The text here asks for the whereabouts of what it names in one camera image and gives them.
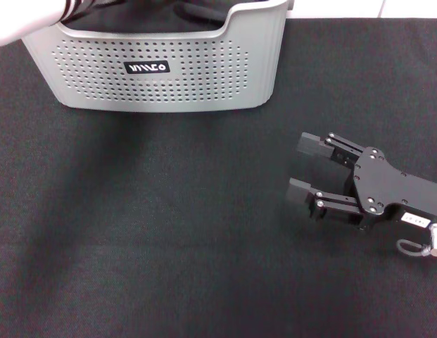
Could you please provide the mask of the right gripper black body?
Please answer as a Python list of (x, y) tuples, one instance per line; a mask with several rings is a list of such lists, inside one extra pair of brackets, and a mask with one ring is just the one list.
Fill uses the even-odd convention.
[(374, 222), (391, 220), (420, 229), (437, 223), (437, 183), (394, 168), (378, 148), (364, 149), (353, 182), (361, 209)]

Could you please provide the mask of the black tablecloth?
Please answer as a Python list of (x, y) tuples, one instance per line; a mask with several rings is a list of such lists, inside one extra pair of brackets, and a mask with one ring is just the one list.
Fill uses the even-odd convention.
[(437, 182), (437, 20), (289, 20), (274, 93), (237, 112), (57, 102), (0, 50), (0, 338), (437, 338), (437, 258), (288, 205), (348, 172), (300, 135)]

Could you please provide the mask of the grey perforated plastic storage box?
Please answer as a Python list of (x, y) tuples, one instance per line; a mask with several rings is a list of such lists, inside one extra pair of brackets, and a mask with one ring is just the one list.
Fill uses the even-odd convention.
[(61, 23), (23, 43), (55, 97), (71, 108), (183, 113), (254, 108), (273, 92), (292, 0), (232, 6), (202, 32), (73, 30)]

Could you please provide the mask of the black cloth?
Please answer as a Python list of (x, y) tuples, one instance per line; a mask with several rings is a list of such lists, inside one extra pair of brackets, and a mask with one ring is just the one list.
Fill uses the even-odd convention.
[(63, 22), (72, 30), (107, 33), (182, 33), (217, 30), (240, 0), (94, 0)]

